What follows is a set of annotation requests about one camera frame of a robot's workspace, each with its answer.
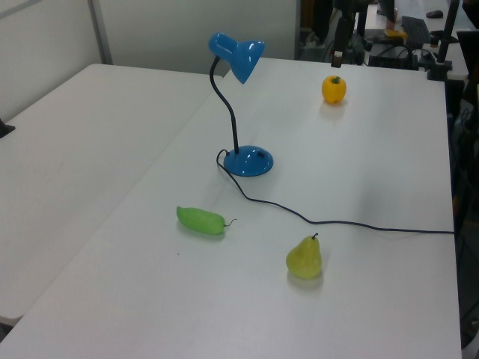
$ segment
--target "lamp base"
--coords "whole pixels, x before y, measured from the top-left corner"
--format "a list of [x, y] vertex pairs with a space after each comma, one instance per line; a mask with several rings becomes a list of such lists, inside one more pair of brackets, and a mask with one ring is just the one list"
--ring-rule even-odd
[[271, 169], [272, 164], [271, 153], [256, 146], [241, 146], [238, 153], [232, 150], [223, 161], [229, 172], [242, 177], [265, 174]]

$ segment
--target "yellow pear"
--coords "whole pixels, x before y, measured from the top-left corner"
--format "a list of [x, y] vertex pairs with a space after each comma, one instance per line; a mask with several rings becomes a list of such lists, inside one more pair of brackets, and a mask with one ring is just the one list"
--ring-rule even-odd
[[316, 277], [321, 272], [320, 243], [314, 236], [304, 238], [286, 256], [286, 266], [292, 274], [302, 279]]

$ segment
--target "equipment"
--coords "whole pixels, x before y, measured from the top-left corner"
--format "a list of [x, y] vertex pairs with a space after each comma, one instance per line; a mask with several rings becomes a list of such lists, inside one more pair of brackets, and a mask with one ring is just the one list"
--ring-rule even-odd
[[431, 35], [423, 19], [403, 16], [403, 28], [407, 33], [407, 44], [411, 49], [422, 49], [425, 43], [431, 42]]

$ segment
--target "desk lamp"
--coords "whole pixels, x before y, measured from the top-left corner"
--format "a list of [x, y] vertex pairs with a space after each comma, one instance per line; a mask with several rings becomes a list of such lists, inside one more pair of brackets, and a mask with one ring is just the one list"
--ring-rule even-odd
[[220, 59], [223, 59], [230, 64], [231, 71], [233, 71], [239, 82], [244, 84], [263, 53], [264, 42], [244, 41], [239, 43], [223, 33], [217, 33], [211, 37], [209, 48], [215, 55], [215, 60], [210, 70], [211, 85], [230, 112], [233, 130], [234, 149], [227, 153], [223, 165], [229, 172], [237, 176], [252, 177], [264, 174], [272, 167], [273, 160], [271, 154], [261, 147], [238, 147], [237, 122], [233, 109], [222, 93], [219, 92], [213, 77], [216, 65]]

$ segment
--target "green pepper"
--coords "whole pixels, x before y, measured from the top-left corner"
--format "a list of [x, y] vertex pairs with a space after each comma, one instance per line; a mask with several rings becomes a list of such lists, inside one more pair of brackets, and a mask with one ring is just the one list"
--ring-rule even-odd
[[225, 219], [216, 213], [193, 207], [178, 206], [177, 217], [180, 223], [190, 230], [207, 234], [223, 233], [225, 227], [231, 224], [225, 225]]

